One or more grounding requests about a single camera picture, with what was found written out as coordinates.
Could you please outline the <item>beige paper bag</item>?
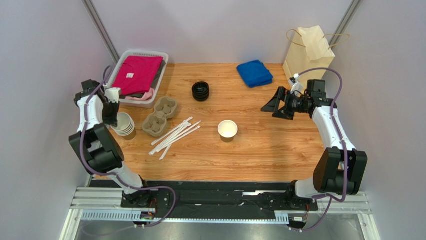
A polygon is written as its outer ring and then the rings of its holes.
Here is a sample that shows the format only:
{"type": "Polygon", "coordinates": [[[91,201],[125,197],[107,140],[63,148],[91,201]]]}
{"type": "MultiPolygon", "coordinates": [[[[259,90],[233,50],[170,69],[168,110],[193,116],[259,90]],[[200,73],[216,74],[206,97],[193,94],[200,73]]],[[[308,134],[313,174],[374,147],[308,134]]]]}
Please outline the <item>beige paper bag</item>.
{"type": "Polygon", "coordinates": [[[307,88],[309,80],[321,80],[326,73],[325,70],[317,68],[328,68],[336,55],[333,47],[340,45],[350,39],[347,33],[325,34],[319,25],[312,27],[298,27],[287,31],[286,37],[290,47],[283,63],[285,75],[290,78],[294,74],[300,75],[302,92],[307,88]],[[309,69],[317,70],[304,73],[309,69]]]}

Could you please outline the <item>single brown paper cup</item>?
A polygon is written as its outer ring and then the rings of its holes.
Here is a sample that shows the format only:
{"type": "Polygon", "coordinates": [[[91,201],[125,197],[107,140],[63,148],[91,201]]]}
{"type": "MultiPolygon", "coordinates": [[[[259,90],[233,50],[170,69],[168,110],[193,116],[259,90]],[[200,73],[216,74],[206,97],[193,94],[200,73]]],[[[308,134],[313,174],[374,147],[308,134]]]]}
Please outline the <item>single brown paper cup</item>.
{"type": "Polygon", "coordinates": [[[223,120],[219,123],[217,131],[223,142],[230,143],[238,133],[238,126],[232,120],[223,120]]]}

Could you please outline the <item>magenta folded cloth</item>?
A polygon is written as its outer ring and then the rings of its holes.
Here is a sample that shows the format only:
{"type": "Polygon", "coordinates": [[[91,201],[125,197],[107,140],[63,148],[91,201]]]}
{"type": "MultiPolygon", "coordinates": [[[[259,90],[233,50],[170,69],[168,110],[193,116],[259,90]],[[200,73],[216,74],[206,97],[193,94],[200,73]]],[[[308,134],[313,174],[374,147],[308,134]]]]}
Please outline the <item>magenta folded cloth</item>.
{"type": "Polygon", "coordinates": [[[161,56],[128,56],[115,77],[114,88],[121,88],[123,95],[146,93],[164,60],[161,56]]]}

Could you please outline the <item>blue folded cloth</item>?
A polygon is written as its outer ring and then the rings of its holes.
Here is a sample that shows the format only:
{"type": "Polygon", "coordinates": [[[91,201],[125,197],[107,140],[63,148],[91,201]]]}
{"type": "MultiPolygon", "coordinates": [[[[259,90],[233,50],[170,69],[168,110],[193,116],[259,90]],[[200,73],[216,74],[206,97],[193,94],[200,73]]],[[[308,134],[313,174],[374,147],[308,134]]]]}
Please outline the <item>blue folded cloth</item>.
{"type": "Polygon", "coordinates": [[[243,82],[249,88],[261,87],[273,83],[274,76],[260,60],[253,60],[236,67],[243,82]]]}

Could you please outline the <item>aluminium frame rail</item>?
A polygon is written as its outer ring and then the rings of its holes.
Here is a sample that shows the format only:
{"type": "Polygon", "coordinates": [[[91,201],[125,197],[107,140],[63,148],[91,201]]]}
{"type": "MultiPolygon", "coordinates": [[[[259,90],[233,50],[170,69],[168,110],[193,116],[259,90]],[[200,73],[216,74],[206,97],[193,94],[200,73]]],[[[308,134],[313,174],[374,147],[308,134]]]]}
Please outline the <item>aluminium frame rail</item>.
{"type": "MultiPolygon", "coordinates": [[[[141,215],[148,213],[146,208],[121,207],[121,191],[118,188],[79,187],[71,202],[70,210],[64,224],[61,239],[71,240],[77,237],[78,224],[81,222],[123,222],[133,224],[143,222],[141,215]]],[[[348,196],[343,203],[332,202],[327,199],[316,201],[317,210],[310,210],[307,227],[316,225],[316,230],[329,229],[335,239],[364,239],[379,240],[380,234],[371,211],[367,196],[361,192],[355,196],[348,196]]],[[[218,216],[218,209],[212,214],[201,209],[200,205],[191,206],[188,210],[175,207],[177,216],[170,215],[160,226],[170,224],[210,225],[249,225],[251,227],[279,226],[288,229],[288,225],[304,215],[304,211],[267,210],[246,205],[225,207],[229,216],[218,216]]]]}

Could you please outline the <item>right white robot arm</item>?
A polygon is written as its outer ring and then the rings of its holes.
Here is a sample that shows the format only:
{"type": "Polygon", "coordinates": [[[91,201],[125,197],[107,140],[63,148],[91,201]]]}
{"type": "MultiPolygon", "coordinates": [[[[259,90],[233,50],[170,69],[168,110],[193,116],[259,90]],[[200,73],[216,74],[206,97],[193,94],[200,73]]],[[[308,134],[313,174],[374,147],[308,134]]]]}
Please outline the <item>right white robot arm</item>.
{"type": "Polygon", "coordinates": [[[293,120],[296,113],[308,114],[317,126],[323,145],[321,156],[311,178],[297,180],[292,195],[317,199],[326,194],[356,195],[361,187],[368,157],[347,137],[338,116],[337,104],[328,98],[324,80],[308,80],[303,94],[280,86],[273,98],[261,108],[272,117],[293,120]]]}

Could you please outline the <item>stack of paper cups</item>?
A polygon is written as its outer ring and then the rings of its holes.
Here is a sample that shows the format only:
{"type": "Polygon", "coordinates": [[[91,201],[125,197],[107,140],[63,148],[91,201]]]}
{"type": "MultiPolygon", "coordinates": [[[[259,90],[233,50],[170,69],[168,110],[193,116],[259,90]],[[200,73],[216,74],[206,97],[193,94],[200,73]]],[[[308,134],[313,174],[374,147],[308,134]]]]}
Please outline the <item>stack of paper cups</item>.
{"type": "Polygon", "coordinates": [[[133,140],[136,137],[135,123],[132,117],[120,112],[117,115],[117,126],[112,126],[115,133],[125,140],[133,140]]]}

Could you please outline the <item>white wrapped straw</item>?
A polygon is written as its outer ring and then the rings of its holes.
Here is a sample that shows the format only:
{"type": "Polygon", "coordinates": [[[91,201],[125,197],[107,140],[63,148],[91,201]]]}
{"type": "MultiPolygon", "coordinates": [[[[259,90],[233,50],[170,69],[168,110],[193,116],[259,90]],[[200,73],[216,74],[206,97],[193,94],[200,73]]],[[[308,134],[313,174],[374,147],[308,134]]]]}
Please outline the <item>white wrapped straw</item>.
{"type": "Polygon", "coordinates": [[[155,146],[153,150],[149,152],[149,155],[152,156],[155,153],[159,153],[163,149],[167,149],[176,141],[188,136],[189,134],[198,130],[201,126],[202,121],[196,123],[190,123],[192,118],[184,120],[181,124],[177,125],[175,128],[167,132],[165,135],[151,143],[152,146],[155,146]]]}
{"type": "Polygon", "coordinates": [[[162,137],[158,138],[157,140],[153,141],[151,143],[151,146],[154,146],[155,144],[157,144],[159,141],[161,141],[162,139],[164,139],[165,137],[167,137],[168,135],[170,135],[171,133],[173,133],[174,131],[176,131],[178,128],[186,125],[190,120],[192,120],[194,117],[191,116],[189,118],[187,118],[186,120],[184,120],[181,124],[177,125],[175,128],[173,128],[172,130],[170,130],[168,133],[164,134],[162,137]]]}
{"type": "MultiPolygon", "coordinates": [[[[185,130],[187,127],[190,127],[191,125],[192,124],[188,122],[186,125],[181,126],[176,131],[174,131],[173,133],[169,134],[164,139],[160,140],[157,144],[155,144],[155,145],[157,145],[156,147],[158,147],[162,143],[164,144],[168,140],[171,140],[173,137],[176,137],[180,132],[182,132],[183,130],[185,130]]],[[[154,153],[156,152],[156,147],[149,152],[150,156],[154,155],[154,153]]]]}
{"type": "Polygon", "coordinates": [[[165,149],[164,149],[164,152],[163,152],[163,154],[161,155],[161,157],[159,158],[159,160],[160,161],[162,161],[165,157],[166,157],[166,155],[167,155],[167,153],[168,153],[168,151],[169,151],[169,149],[171,148],[171,144],[170,145],[168,145],[165,149]]]}
{"type": "Polygon", "coordinates": [[[160,152],[162,149],[166,148],[168,145],[171,145],[171,144],[177,142],[178,140],[180,140],[180,139],[186,137],[187,135],[195,132],[199,128],[200,128],[200,126],[198,125],[196,127],[191,127],[190,129],[183,131],[181,134],[179,134],[177,137],[173,138],[172,140],[167,140],[165,143],[162,143],[159,146],[157,146],[155,148],[156,152],[160,152]]]}

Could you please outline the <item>stack of black lids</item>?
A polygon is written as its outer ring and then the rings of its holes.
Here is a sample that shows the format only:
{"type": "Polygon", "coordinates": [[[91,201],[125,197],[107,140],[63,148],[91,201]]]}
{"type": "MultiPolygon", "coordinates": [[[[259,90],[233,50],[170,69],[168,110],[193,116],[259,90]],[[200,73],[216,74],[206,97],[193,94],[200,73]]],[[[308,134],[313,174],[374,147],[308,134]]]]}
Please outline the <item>stack of black lids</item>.
{"type": "Polygon", "coordinates": [[[209,84],[204,81],[196,82],[191,90],[193,98],[199,102],[206,101],[210,96],[209,84]]]}

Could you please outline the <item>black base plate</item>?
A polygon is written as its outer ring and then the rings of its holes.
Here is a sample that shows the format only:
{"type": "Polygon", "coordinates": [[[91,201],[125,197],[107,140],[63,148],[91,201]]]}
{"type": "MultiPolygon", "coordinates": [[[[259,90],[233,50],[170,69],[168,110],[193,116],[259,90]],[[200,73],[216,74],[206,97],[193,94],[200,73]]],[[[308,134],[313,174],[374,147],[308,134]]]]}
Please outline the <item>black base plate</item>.
{"type": "Polygon", "coordinates": [[[311,200],[287,190],[288,182],[148,181],[148,186],[166,186],[176,193],[168,219],[272,220],[276,211],[316,212],[311,200]]]}

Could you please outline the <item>cardboard cup carrier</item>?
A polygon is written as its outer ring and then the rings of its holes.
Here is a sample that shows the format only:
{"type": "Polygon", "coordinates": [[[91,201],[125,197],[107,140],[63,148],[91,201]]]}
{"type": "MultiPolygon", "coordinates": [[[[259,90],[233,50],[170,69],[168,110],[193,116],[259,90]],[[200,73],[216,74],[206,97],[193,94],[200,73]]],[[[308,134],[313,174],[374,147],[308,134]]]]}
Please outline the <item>cardboard cup carrier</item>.
{"type": "Polygon", "coordinates": [[[168,120],[173,118],[178,109],[178,102],[171,97],[161,97],[154,105],[154,112],[144,120],[142,130],[152,137],[160,137],[166,131],[168,120]]]}

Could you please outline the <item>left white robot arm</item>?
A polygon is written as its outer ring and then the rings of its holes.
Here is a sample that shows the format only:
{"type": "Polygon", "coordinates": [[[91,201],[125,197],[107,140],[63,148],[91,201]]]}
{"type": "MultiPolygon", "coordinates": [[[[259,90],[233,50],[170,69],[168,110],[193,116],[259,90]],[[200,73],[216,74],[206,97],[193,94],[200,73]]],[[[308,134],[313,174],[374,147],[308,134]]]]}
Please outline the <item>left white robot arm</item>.
{"type": "Polygon", "coordinates": [[[113,180],[127,202],[148,205],[153,195],[146,181],[126,166],[124,153],[109,130],[118,126],[119,102],[109,99],[97,81],[90,79],[81,85],[82,91],[74,98],[80,113],[79,128],[68,138],[72,149],[90,175],[113,180]]]}

